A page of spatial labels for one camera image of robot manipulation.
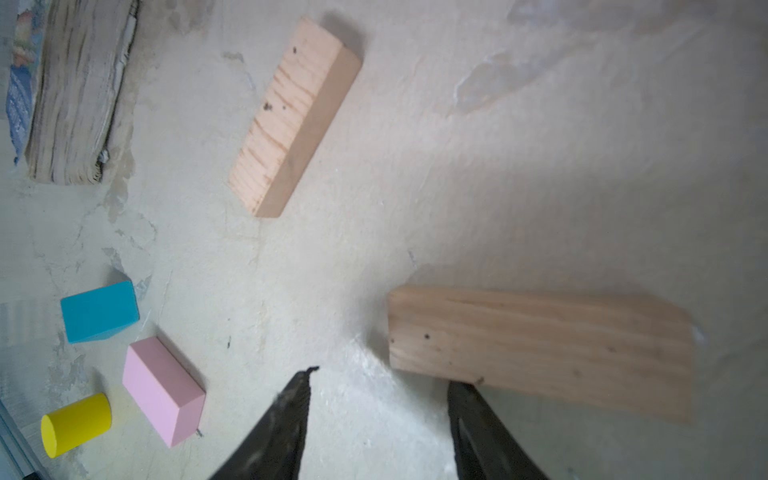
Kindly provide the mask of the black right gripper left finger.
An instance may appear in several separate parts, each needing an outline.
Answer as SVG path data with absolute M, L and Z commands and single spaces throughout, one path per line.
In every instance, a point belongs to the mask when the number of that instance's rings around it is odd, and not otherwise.
M 214 479 L 287 479 L 299 477 L 311 402 L 311 374 L 300 370 L 278 393 L 236 451 L 212 475 Z

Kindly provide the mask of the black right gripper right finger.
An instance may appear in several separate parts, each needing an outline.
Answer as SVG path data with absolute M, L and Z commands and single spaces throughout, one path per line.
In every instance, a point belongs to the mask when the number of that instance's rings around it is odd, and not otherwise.
M 459 479 L 547 479 L 474 385 L 451 381 L 447 404 Z

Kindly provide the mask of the pink wood block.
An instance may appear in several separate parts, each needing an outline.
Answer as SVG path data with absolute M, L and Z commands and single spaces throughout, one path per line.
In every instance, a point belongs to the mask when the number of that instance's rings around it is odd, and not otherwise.
M 206 393 L 159 338 L 128 346 L 122 384 L 167 447 L 196 433 Z

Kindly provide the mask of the natural wood block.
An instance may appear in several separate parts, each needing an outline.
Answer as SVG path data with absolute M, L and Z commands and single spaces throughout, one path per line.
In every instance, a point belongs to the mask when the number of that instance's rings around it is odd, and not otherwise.
M 251 215 L 282 214 L 361 66 L 339 38 L 301 18 L 229 173 Z
M 404 285 L 387 307 L 397 370 L 693 420 L 693 329 L 670 303 Z

